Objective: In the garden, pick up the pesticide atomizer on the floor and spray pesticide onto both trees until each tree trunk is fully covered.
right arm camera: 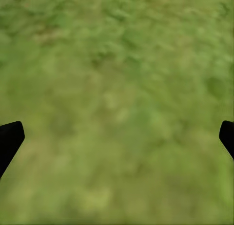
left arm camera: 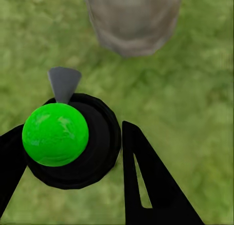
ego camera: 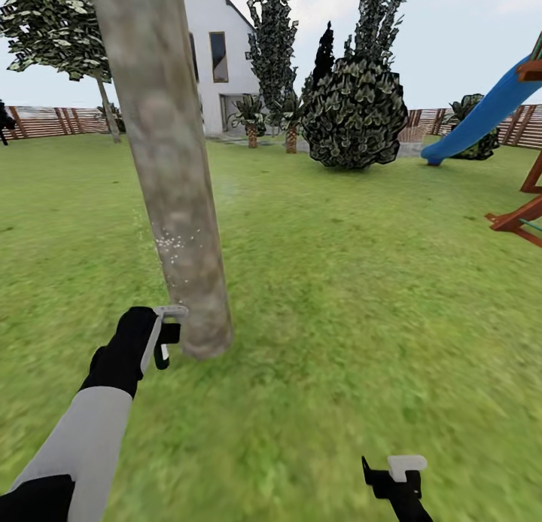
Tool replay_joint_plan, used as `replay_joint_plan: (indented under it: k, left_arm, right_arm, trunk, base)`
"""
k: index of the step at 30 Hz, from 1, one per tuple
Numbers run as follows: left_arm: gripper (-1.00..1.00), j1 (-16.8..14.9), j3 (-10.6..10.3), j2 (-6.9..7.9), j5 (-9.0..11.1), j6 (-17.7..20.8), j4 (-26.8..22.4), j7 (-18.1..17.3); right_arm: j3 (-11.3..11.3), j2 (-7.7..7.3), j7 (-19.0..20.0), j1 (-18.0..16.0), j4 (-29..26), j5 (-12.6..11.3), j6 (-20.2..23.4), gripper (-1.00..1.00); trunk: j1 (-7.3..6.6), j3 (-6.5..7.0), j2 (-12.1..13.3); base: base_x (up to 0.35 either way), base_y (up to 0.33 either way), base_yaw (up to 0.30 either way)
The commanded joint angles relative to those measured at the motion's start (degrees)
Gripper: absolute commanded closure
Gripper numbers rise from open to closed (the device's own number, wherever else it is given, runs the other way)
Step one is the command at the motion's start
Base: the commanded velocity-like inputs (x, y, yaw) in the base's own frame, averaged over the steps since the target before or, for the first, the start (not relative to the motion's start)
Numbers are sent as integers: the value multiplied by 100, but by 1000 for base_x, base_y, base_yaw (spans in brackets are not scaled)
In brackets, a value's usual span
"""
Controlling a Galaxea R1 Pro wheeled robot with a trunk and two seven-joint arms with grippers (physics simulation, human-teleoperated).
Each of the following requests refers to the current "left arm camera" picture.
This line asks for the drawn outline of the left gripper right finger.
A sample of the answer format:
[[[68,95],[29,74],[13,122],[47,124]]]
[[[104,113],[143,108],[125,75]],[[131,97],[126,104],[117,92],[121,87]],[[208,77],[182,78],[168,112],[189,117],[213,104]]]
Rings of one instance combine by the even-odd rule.
[[[126,225],[204,225],[140,128],[122,122]],[[153,208],[141,205],[136,156]]]

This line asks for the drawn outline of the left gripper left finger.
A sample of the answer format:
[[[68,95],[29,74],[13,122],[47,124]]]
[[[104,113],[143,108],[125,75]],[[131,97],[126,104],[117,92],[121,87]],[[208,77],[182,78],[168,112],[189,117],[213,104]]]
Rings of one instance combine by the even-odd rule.
[[[22,143],[23,125],[0,135],[0,216],[27,167]]]

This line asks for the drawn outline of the pesticide atomizer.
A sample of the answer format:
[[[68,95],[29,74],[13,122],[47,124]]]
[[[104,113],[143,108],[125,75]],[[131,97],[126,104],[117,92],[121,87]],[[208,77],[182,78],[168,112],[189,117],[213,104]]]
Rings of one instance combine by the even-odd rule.
[[[117,117],[101,99],[76,94],[80,72],[48,70],[55,95],[26,120],[23,152],[32,173],[46,185],[82,189],[100,181],[122,150]]]

